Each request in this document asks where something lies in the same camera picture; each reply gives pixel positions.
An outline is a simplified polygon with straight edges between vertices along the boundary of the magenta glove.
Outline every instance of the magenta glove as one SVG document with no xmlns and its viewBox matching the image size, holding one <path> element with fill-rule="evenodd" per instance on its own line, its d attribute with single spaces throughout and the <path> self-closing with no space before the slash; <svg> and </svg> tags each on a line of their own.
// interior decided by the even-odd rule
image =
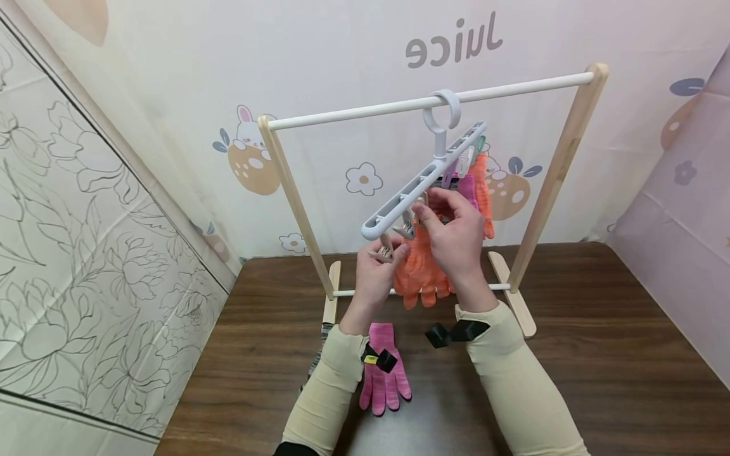
<svg viewBox="0 0 730 456">
<path fill-rule="evenodd" d="M 370 346 L 378 353 L 386 349 L 398 360 L 389 374 L 381 371 L 375 364 L 365 364 L 365 381 L 362 393 L 360 393 L 360 408 L 367 410 L 372 399 L 372 414 L 379 417 L 385 413 L 386 404 L 390 410 L 398 410 L 401 406 L 398 393 L 401 393 L 403 399 L 410 401 L 411 390 L 406 371 L 403 369 L 401 354 L 398 353 L 393 340 L 393 324 L 371 323 Z"/>
<path fill-rule="evenodd" d="M 477 199 L 475 198 L 474 176 L 467 174 L 459 179 L 458 192 L 461 193 L 461 195 L 466 198 L 466 200 L 471 203 L 476 210 L 479 210 Z"/>
</svg>

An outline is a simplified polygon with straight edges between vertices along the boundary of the wooden table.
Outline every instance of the wooden table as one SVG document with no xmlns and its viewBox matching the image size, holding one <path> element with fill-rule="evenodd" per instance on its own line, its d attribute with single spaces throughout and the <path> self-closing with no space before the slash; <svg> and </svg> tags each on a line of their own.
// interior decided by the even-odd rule
<svg viewBox="0 0 730 456">
<path fill-rule="evenodd" d="M 516 247 L 495 250 L 511 263 Z M 326 260 L 354 285 L 354 255 Z M 609 247 L 540 245 L 520 289 L 538 327 L 529 345 L 593 455 L 730 454 L 730 393 Z M 246 263 L 157 456 L 272 454 L 319 348 L 323 302 L 309 258 Z M 376 418 L 358 390 L 336 454 L 509 454 L 464 348 L 423 335 L 454 321 L 454 303 L 405 311 L 389 299 L 377 319 L 395 325 L 413 399 Z"/>
</svg>

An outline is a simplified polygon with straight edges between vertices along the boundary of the wall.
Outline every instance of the wall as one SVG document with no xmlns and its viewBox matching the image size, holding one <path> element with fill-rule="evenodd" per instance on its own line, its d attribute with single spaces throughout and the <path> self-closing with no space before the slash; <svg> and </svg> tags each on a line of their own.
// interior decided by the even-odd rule
<svg viewBox="0 0 730 456">
<path fill-rule="evenodd" d="M 730 387 L 728 125 L 726 54 L 608 242 Z"/>
<path fill-rule="evenodd" d="M 307 252 L 257 116 L 571 74 L 593 61 L 612 75 L 542 241 L 602 238 L 661 156 L 664 121 L 686 101 L 666 88 L 706 78 L 730 40 L 730 4 L 715 0 L 18 4 L 190 219 L 234 259 Z M 574 93 L 464 106 L 451 137 L 485 120 L 492 179 L 502 184 L 493 195 L 495 244 L 520 241 Z M 359 248 L 362 222 L 433 148 L 419 112 L 281 139 L 324 252 Z"/>
<path fill-rule="evenodd" d="M 46 71 L 0 26 L 0 390 L 154 441 L 227 292 Z"/>
<path fill-rule="evenodd" d="M 190 222 L 14 0 L 0 0 L 0 18 L 7 28 L 6 33 L 12 33 L 12 42 L 22 47 L 22 51 L 37 62 L 39 68 L 64 92 L 65 97 L 84 114 L 94 130 L 114 149 L 130 173 L 153 197 L 211 274 L 225 289 L 230 290 L 236 277 L 222 261 L 222 259 L 228 260 L 224 255 L 226 252 L 224 246 L 216 239 L 215 234 L 209 234 L 212 221 L 204 225 L 205 231 Z"/>
<path fill-rule="evenodd" d="M 0 393 L 0 456 L 152 456 L 157 439 Z"/>
</svg>

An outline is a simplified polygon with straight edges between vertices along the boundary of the clothes drying rack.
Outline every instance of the clothes drying rack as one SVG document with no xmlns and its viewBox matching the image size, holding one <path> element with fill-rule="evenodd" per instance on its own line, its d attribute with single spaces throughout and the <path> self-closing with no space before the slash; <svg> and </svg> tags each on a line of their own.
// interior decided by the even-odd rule
<svg viewBox="0 0 730 456">
<path fill-rule="evenodd" d="M 519 82 L 516 84 L 500 85 L 498 87 L 483 88 L 471 90 L 468 92 L 457 93 L 456 97 L 461 103 L 469 103 L 472 101 L 482 101 L 491 98 L 502 98 L 506 96 L 520 95 L 524 93 L 542 92 L 545 90 L 555 90 L 560 88 L 568 88 L 578 86 L 578 90 L 573 99 L 573 103 L 568 112 L 568 117 L 560 135 L 558 144 L 550 166 L 545 175 L 545 181 L 542 183 L 535 207 L 527 224 L 527 228 L 522 238 L 522 242 L 517 251 L 515 262 L 512 268 L 507 266 L 504 257 L 497 252 L 489 252 L 489 261 L 496 272 L 499 284 L 490 284 L 492 290 L 503 290 L 507 303 L 520 323 L 525 337 L 532 337 L 537 331 L 535 322 L 530 315 L 525 300 L 520 293 L 520 283 L 525 274 L 525 270 L 530 262 L 532 254 L 548 221 L 550 211 L 558 197 L 558 192 L 565 180 L 570 163 L 575 156 L 580 140 L 583 137 L 588 121 L 591 119 L 593 110 L 599 100 L 601 91 L 608 78 L 608 66 L 604 63 L 592 63 L 586 68 L 585 72 L 578 74 L 570 74 L 567 76 L 552 77 L 543 80 L 535 80 L 529 82 Z M 393 114 L 395 112 L 414 111 L 419 109 L 428 109 L 438 106 L 445 106 L 446 100 L 438 96 L 428 96 L 425 98 L 416 98 L 406 101 L 396 101 L 393 103 L 377 104 L 374 106 L 359 107 L 353 109 L 344 109 L 341 111 L 323 112 L 321 114 L 305 115 L 301 117 L 291 117 L 288 119 L 275 120 L 267 115 L 258 118 L 258 128 L 264 138 L 264 142 L 271 155 L 272 161 L 277 167 L 281 179 L 281 185 L 286 194 L 289 206 L 296 218 L 297 225 L 301 230 L 301 235 L 310 250 L 312 262 L 315 265 L 317 274 L 324 287 L 326 297 L 324 306 L 324 322 L 335 323 L 335 314 L 337 313 L 337 299 L 342 296 L 352 296 L 354 290 L 340 290 L 339 278 L 342 263 L 335 261 L 327 269 L 322 253 L 317 244 L 317 239 L 312 231 L 307 212 L 301 202 L 299 191 L 292 177 L 291 170 L 287 163 L 284 151 L 279 140 L 277 132 L 289 128 L 299 128 L 309 125 L 319 125 L 322 123 L 339 122 L 342 120 L 360 119 L 363 117 L 373 117 L 377 115 Z"/>
</svg>

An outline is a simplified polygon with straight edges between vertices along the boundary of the hanger hook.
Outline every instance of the hanger hook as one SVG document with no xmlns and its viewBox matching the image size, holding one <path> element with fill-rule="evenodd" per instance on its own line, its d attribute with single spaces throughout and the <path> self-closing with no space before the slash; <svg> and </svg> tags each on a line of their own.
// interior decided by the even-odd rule
<svg viewBox="0 0 730 456">
<path fill-rule="evenodd" d="M 454 92 L 448 89 L 437 90 L 432 93 L 433 96 L 437 96 L 449 106 L 451 118 L 449 119 L 449 129 L 455 128 L 459 120 L 461 120 L 461 102 Z M 425 108 L 423 110 L 423 121 L 426 123 L 426 127 L 433 131 L 436 135 L 436 146 L 434 149 L 434 158 L 444 160 L 446 158 L 446 128 L 443 128 L 434 119 L 434 111 L 432 108 Z"/>
</svg>

